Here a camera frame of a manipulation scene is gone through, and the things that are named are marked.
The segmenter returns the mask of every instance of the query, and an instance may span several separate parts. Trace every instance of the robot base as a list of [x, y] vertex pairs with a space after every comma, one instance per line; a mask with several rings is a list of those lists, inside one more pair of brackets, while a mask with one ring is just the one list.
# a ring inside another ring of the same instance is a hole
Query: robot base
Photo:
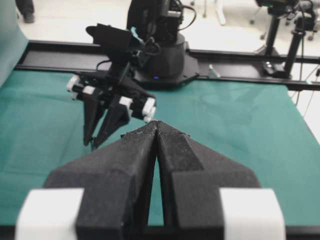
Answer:
[[136, 70], [134, 79], [143, 88], [169, 89], [186, 84], [199, 76], [198, 60], [184, 53], [184, 66], [181, 73], [169, 77], [151, 76], [143, 70]]

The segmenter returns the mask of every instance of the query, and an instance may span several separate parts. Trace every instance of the chair leg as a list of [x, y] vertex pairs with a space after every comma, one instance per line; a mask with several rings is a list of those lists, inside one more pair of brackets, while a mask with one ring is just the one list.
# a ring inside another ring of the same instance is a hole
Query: chair leg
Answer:
[[308, 40], [313, 41], [314, 38], [315, 38], [315, 32], [313, 31], [312, 34], [310, 36], [308, 36]]
[[204, 0], [204, 13], [203, 13], [203, 17], [204, 17], [204, 18], [207, 17], [207, 0]]
[[259, 7], [259, 8], [254, 12], [252, 18], [250, 19], [250, 24], [251, 24], [251, 25], [255, 24], [257, 15], [258, 15], [258, 13], [260, 12], [261, 8], [262, 8], [262, 7]]
[[216, 0], [216, 13], [218, 14], [220, 24], [222, 26], [226, 25], [223, 0]]

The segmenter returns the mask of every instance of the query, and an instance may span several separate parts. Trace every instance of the green cloth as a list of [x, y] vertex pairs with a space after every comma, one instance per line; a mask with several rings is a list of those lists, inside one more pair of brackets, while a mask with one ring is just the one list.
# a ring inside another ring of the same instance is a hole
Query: green cloth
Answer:
[[[0, 88], [0, 225], [15, 223], [27, 192], [52, 169], [90, 151], [82, 145], [82, 103], [66, 91], [70, 77], [14, 71]], [[157, 120], [251, 168], [273, 188], [287, 225], [320, 225], [320, 146], [286, 87], [194, 81], [152, 93]], [[132, 119], [105, 145], [143, 124]], [[163, 224], [158, 166], [149, 224]]]
[[28, 40], [17, 23], [15, 1], [0, 1], [0, 87], [23, 54]]

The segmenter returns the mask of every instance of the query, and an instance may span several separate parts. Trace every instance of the black cable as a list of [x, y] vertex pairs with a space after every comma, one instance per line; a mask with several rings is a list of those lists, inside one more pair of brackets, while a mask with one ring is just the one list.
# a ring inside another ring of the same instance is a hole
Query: black cable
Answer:
[[[320, 76], [320, 68], [318, 68], [318, 70], [316, 71], [316, 74], [315, 74], [315, 77], [316, 77], [316, 78], [315, 78], [315, 81], [316, 81], [316, 82], [318, 81], [319, 76]], [[307, 105], [307, 107], [306, 107], [306, 109], [305, 109], [303, 118], [305, 118], [306, 115], [307, 115], [307, 112], [308, 112], [308, 110], [309, 110], [309, 107], [310, 107], [310, 104], [311, 104], [311, 101], [312, 101], [312, 98], [314, 97], [314, 95], [315, 95], [315, 91], [312, 91], [312, 94], [311, 94], [311, 97], [310, 97], [310, 99], [309, 99], [308, 105]]]
[[196, 10], [195, 10], [193, 7], [187, 6], [187, 5], [182, 5], [182, 6], [183, 6], [184, 9], [190, 9], [190, 10], [192, 10], [192, 11], [194, 12], [194, 16], [193, 16], [193, 19], [192, 19], [192, 21], [189, 23], [188, 26], [185, 26], [185, 27], [183, 27], [183, 28], [180, 28], [180, 29], [178, 29], [178, 31], [187, 29], [187, 28], [190, 27], [190, 26], [195, 22], [195, 20], [197, 19], [197, 12], [196, 12]]
[[[305, 11], [301, 7], [301, 5], [300, 5], [300, 10], [301, 10], [301, 13], [302, 13], [302, 49], [301, 49], [301, 65], [300, 65], [300, 78], [299, 78], [299, 81], [302, 81], [303, 66], [304, 66], [304, 55], [305, 55], [305, 20], [306, 20], [306, 16], [305, 16]], [[295, 103], [296, 106], [299, 103], [299, 99], [300, 99], [300, 91], [298, 92], [298, 96], [296, 98], [296, 103]]]
[[91, 140], [90, 140], [90, 148], [91, 148], [91, 152], [93, 152], [94, 150], [96, 150], [96, 148], [94, 147], [95, 145], [94, 145], [94, 141], [95, 141], [95, 139], [94, 138], [92, 138]]
[[157, 51], [156, 52], [151, 52], [151, 51], [146, 52], [145, 53], [146, 55], [157, 56], [157, 55], [161, 54], [162, 49], [161, 49], [160, 45], [158, 43], [154, 42], [153, 46], [157, 48]]
[[145, 42], [147, 42], [148, 39], [151, 38], [151, 36], [152, 36], [153, 30], [154, 30], [154, 27], [156, 24], [156, 20], [157, 20], [156, 13], [157, 13], [157, 4], [154, 4], [153, 13], [152, 13], [153, 19], [151, 22], [151, 29], [149, 30], [148, 35], [146, 36]]
[[99, 66], [101, 65], [101, 64], [105, 64], [105, 63], [110, 63], [111, 62], [111, 60], [104, 60], [104, 61], [101, 61], [101, 62], [99, 62], [97, 65], [96, 65], [96, 67], [95, 67], [95, 70], [96, 71], [99, 71]]
[[[311, 77], [311, 75], [320, 67], [320, 64], [318, 64], [310, 73], [309, 75], [305, 78], [305, 82]], [[294, 92], [294, 94], [291, 96], [293, 98], [297, 94], [297, 91]]]
[[184, 5], [182, 4], [182, 2], [180, 0], [174, 0], [176, 6], [179, 8], [179, 10], [181, 11], [181, 14], [183, 13], [183, 8]]

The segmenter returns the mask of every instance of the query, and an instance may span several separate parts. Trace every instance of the floor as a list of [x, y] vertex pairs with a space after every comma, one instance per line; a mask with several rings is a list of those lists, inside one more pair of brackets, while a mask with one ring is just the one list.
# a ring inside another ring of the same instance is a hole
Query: floor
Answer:
[[[91, 43], [92, 38], [85, 32], [85, 27], [96, 25], [96, 23], [108, 24], [113, 27], [126, 27], [127, 12], [130, 0], [33, 0], [35, 5], [35, 23], [25, 24], [19, 18], [19, 24], [25, 35], [31, 40], [45, 41], [64, 41]], [[182, 0], [186, 5], [190, 0]], [[266, 31], [270, 16], [266, 9], [262, 9], [257, 15], [254, 25], [249, 23], [254, 12], [258, 9], [254, 0], [225, 0], [224, 14], [226, 25], [221, 26], [215, 11], [215, 3], [208, 0], [207, 17], [203, 18], [204, 0], [197, 0], [195, 9], [198, 17], [195, 23], [184, 30], [182, 33], [189, 42], [192, 49], [222, 50], [252, 52], [264, 44], [260, 39]], [[191, 21], [193, 14], [186, 10], [184, 24]], [[275, 47], [281, 54], [288, 52], [294, 28], [292, 23], [285, 26], [282, 21]], [[304, 54], [320, 56], [320, 35], [315, 35], [313, 41], [305, 38]], [[314, 65], [304, 64], [302, 79], [305, 79], [315, 68]], [[296, 64], [292, 71], [293, 78], [299, 79], [300, 65]], [[311, 75], [312, 81], [316, 80], [314, 74]], [[298, 94], [292, 100], [296, 102]], [[297, 105], [298, 110], [304, 116], [309, 100], [312, 96], [311, 91], [303, 91], [300, 94]], [[313, 134], [320, 142], [320, 92], [315, 92], [309, 105], [305, 121], [312, 130]]]

